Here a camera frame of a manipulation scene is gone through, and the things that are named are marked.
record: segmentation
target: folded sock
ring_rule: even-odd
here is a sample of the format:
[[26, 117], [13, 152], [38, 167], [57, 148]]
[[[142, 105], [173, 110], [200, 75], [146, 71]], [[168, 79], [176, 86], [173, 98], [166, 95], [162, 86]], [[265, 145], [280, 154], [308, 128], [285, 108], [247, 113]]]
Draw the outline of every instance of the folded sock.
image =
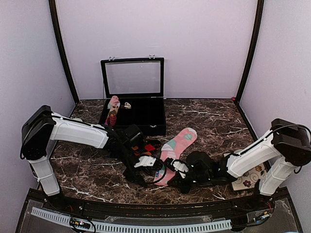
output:
[[[165, 161], [167, 158], [179, 159], [181, 153], [190, 146], [197, 138], [197, 133], [192, 128], [183, 129], [175, 138], [165, 143], [161, 149], [162, 161]], [[154, 181], [161, 178], [164, 174], [164, 168], [156, 172]], [[157, 185], [167, 185], [167, 181], [173, 178], [175, 171], [167, 170], [165, 177], [156, 183]]]
[[107, 115], [107, 119], [105, 121], [105, 125], [111, 125], [114, 126], [117, 121], [117, 113], [120, 107], [120, 102], [116, 101], [113, 103], [113, 105], [110, 107], [109, 113]]
[[112, 105], [114, 105], [115, 103], [119, 102], [119, 98], [117, 96], [113, 96], [111, 97], [108, 105], [107, 105], [107, 109], [110, 109]]

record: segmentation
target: dark marble surface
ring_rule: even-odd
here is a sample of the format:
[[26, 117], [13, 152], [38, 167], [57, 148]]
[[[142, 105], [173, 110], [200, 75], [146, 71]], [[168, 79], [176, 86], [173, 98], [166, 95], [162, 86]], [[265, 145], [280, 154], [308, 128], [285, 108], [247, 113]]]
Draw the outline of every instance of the dark marble surface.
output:
[[[102, 100], [81, 101], [72, 117], [98, 123]], [[216, 161], [225, 152], [245, 148], [253, 142], [242, 117], [231, 100], [165, 100], [167, 135], [153, 137], [162, 143], [174, 138], [183, 128], [197, 131], [197, 140], [182, 154], [205, 151]], [[142, 188], [122, 176], [125, 166], [105, 150], [70, 142], [58, 142], [51, 164], [66, 196], [86, 200], [131, 204], [184, 204], [232, 199], [252, 194], [233, 192], [229, 185], [196, 187], [189, 194], [155, 184]]]

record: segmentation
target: white wall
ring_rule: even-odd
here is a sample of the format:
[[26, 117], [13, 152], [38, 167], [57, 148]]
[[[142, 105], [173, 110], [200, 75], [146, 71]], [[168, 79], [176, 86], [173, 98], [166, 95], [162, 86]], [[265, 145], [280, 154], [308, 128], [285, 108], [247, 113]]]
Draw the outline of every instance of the white wall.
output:
[[256, 0], [62, 0], [60, 24], [80, 99], [101, 99], [100, 61], [164, 57], [168, 98], [236, 95]]
[[19, 159], [21, 127], [43, 104], [67, 116], [74, 107], [47, 0], [0, 2], [0, 54], [0, 232], [13, 233], [37, 184]]
[[[266, 1], [241, 106], [258, 136], [275, 118], [311, 127], [311, 1]], [[311, 166], [286, 182], [304, 232], [311, 232]]]

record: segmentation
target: black pole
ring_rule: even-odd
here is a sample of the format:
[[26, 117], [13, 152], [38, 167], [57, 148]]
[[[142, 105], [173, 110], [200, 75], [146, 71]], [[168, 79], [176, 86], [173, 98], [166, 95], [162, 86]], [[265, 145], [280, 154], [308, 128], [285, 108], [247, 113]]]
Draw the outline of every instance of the black pole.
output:
[[251, 69], [251, 65], [253, 62], [254, 53], [255, 53], [256, 44], [257, 44], [257, 39], [258, 39], [258, 35], [259, 35], [261, 17], [262, 17], [262, 12], [263, 12], [263, 4], [264, 4], [264, 0], [258, 0], [252, 39], [251, 39], [251, 43], [249, 46], [248, 55], [247, 55], [242, 79], [240, 82], [240, 86], [239, 86], [239, 89], [237, 92], [237, 96], [235, 97], [235, 101], [237, 103], [239, 103], [241, 98], [242, 98], [242, 95], [243, 95], [243, 92], [245, 89], [245, 85], [247, 82], [247, 78], [249, 75], [249, 71]]
[[61, 59], [62, 64], [63, 64], [66, 79], [67, 79], [73, 100], [77, 104], [79, 102], [79, 97], [78, 97], [77, 90], [76, 90], [74, 83], [73, 83], [72, 75], [71, 75], [69, 65], [68, 65], [67, 56], [65, 53], [65, 47], [64, 47], [60, 27], [59, 27], [59, 21], [58, 21], [58, 16], [57, 16], [57, 9], [56, 9], [55, 0], [49, 0], [49, 4], [50, 4], [51, 18], [52, 18], [52, 23], [53, 23], [53, 28], [54, 28], [54, 33], [55, 33], [55, 38], [56, 38], [56, 43], [58, 46], [60, 59]]

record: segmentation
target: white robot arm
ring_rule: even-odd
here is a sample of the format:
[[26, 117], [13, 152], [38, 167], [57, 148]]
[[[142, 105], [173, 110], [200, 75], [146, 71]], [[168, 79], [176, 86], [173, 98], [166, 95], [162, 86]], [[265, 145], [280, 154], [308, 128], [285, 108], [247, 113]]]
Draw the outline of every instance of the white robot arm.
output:
[[189, 154], [182, 169], [182, 161], [167, 159], [165, 164], [169, 169], [180, 171], [168, 185], [180, 188], [182, 193], [188, 193], [197, 184], [225, 185], [261, 163], [277, 158], [264, 179], [255, 185], [257, 194], [271, 196], [297, 167], [311, 161], [307, 130], [310, 131], [303, 125], [275, 119], [272, 128], [256, 142], [230, 153], [219, 163], [200, 151]]
[[80, 119], [70, 119], [53, 113], [49, 106], [42, 106], [22, 127], [21, 158], [26, 158], [48, 197], [60, 194], [61, 189], [53, 172], [46, 146], [49, 140], [63, 140], [90, 145], [102, 149], [106, 147], [127, 167], [127, 180], [146, 186], [143, 177], [135, 173], [140, 166], [162, 164], [151, 156], [135, 156], [131, 147], [143, 141], [143, 135], [135, 125], [124, 131], [115, 132], [108, 126], [93, 125]]

